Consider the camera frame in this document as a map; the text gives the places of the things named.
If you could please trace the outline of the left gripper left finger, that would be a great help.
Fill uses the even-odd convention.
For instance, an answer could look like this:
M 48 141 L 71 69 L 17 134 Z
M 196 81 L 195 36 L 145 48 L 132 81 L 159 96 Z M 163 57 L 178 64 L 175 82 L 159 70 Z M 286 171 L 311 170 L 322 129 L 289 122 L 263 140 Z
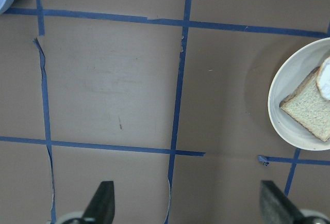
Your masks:
M 102 181 L 85 209 L 86 223 L 108 223 L 114 220 L 114 182 Z

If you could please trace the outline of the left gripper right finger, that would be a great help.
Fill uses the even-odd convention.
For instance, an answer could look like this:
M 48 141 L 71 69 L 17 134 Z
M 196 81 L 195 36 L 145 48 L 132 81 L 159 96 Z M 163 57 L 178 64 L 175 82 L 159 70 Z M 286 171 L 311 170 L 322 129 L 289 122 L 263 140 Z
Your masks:
M 273 181 L 260 182 L 259 204 L 265 223 L 301 223 L 305 219 Z

